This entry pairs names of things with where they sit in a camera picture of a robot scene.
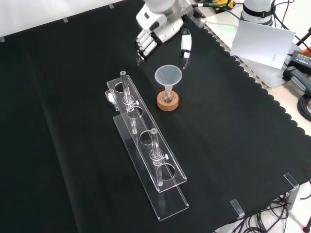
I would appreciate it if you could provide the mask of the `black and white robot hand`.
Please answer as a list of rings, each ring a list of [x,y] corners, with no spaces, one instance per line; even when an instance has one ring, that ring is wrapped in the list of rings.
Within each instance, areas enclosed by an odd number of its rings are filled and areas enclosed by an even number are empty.
[[[182,35],[180,65],[186,69],[190,62],[192,38],[184,21],[193,16],[193,6],[187,0],[146,0],[136,15],[142,31],[135,40],[138,63],[145,62],[155,50]]]

